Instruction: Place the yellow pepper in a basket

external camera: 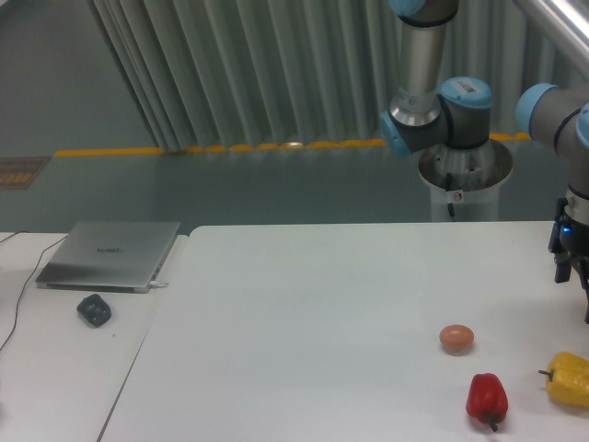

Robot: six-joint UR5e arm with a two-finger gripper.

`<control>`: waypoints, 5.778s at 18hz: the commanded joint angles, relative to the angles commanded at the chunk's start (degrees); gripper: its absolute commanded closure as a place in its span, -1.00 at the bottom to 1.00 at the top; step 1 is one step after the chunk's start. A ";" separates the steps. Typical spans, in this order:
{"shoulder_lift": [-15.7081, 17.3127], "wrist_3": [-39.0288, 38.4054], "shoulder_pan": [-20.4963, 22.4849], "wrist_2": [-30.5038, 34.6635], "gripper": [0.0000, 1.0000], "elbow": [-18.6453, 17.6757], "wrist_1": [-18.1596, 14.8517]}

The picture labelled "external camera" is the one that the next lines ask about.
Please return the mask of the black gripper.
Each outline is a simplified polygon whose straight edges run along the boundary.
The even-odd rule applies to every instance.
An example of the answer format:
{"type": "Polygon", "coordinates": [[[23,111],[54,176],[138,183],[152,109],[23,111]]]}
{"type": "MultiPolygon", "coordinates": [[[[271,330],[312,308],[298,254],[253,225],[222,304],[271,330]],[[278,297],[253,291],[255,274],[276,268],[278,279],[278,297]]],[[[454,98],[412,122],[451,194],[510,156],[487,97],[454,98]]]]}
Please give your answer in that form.
{"type": "MultiPolygon", "coordinates": [[[[581,196],[566,196],[556,202],[554,225],[549,239],[549,251],[554,255],[556,284],[571,278],[572,260],[588,259],[588,200],[581,196]]],[[[588,270],[580,270],[580,281],[586,297],[584,322],[589,323],[588,270]]]]}

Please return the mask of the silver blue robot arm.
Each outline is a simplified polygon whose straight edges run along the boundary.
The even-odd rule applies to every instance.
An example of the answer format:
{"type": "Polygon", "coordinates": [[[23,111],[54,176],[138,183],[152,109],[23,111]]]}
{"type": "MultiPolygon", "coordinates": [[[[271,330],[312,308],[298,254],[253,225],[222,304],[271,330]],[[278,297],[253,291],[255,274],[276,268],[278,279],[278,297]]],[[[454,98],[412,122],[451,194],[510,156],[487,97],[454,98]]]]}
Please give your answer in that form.
{"type": "MultiPolygon", "coordinates": [[[[399,155],[420,154],[435,221],[495,217],[500,186],[509,177],[509,150],[490,136],[491,89],[472,76],[439,82],[447,24],[455,1],[394,1],[401,22],[398,92],[381,116],[383,136],[399,155]]],[[[515,118],[534,141],[570,168],[566,194],[556,203],[549,251],[558,283],[577,273],[588,282],[588,87],[550,83],[530,87],[515,118]]]]}

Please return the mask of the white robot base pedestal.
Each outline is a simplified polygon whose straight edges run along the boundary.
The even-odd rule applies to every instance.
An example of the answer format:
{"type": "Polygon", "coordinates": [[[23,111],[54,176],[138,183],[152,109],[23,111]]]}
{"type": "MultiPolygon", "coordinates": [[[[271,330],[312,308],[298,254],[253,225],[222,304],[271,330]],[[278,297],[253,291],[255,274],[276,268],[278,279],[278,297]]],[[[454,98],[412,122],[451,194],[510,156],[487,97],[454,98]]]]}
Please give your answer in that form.
{"type": "Polygon", "coordinates": [[[418,169],[430,192],[434,222],[492,222],[499,216],[501,187],[513,171],[502,143],[488,140],[470,149],[436,145],[423,151],[418,169]]]}

